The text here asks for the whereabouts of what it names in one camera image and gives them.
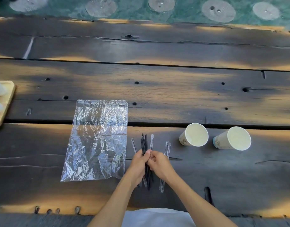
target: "white shirt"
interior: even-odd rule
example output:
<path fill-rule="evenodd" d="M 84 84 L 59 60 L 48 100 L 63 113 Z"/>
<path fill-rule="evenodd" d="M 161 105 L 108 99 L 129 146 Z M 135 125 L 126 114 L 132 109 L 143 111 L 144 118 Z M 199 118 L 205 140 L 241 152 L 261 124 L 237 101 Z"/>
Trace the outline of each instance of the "white shirt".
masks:
<path fill-rule="evenodd" d="M 171 209 L 126 211 L 122 227 L 195 227 L 189 213 Z"/>

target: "forearm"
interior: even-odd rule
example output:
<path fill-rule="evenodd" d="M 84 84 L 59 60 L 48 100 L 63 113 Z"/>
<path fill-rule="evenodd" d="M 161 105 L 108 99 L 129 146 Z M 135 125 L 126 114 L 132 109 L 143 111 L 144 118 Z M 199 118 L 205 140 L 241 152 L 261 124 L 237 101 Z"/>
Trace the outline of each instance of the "forearm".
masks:
<path fill-rule="evenodd" d="M 88 227 L 121 227 L 132 191 L 131 180 L 124 176 L 108 202 L 95 215 Z"/>
<path fill-rule="evenodd" d="M 197 227 L 237 227 L 214 206 L 194 192 L 177 174 L 170 179 L 168 184 L 181 199 Z"/>

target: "clear plastic bag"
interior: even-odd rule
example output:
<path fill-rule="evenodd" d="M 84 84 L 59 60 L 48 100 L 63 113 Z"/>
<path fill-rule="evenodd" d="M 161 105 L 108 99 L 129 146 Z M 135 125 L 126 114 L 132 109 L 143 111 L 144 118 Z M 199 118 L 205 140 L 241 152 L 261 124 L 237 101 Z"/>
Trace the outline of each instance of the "clear plastic bag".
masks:
<path fill-rule="evenodd" d="M 121 178 L 125 171 L 128 104 L 77 101 L 61 182 Z"/>

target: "wooden table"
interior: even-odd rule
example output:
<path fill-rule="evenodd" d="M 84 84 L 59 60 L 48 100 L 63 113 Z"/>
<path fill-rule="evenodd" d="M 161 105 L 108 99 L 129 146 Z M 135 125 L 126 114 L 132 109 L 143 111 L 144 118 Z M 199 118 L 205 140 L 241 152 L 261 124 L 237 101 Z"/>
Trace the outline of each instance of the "wooden table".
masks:
<path fill-rule="evenodd" d="M 96 214 L 118 179 L 61 183 L 77 99 L 124 99 L 128 137 L 172 143 L 170 160 L 201 196 L 209 187 L 228 216 L 290 217 L 290 33 L 146 21 L 0 18 L 0 80 L 17 88 L 0 128 L 0 210 Z M 182 146 L 192 122 L 204 147 Z M 212 138 L 248 129 L 247 151 Z M 127 142 L 126 167 L 133 156 Z M 136 188 L 129 209 L 185 210 L 158 179 Z"/>

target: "person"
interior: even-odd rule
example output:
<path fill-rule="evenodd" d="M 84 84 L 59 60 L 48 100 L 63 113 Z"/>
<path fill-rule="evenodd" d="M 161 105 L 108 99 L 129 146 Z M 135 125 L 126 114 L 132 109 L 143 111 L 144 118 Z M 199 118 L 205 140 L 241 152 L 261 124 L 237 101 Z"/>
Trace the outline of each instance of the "person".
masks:
<path fill-rule="evenodd" d="M 145 175 L 145 164 L 163 179 L 178 195 L 188 213 L 171 209 L 142 209 L 126 211 L 132 191 Z M 196 226 L 237 227 L 229 218 L 194 192 L 171 166 L 161 152 L 147 150 L 144 156 L 139 150 L 130 167 L 120 180 L 108 202 L 87 227 L 154 227 Z"/>

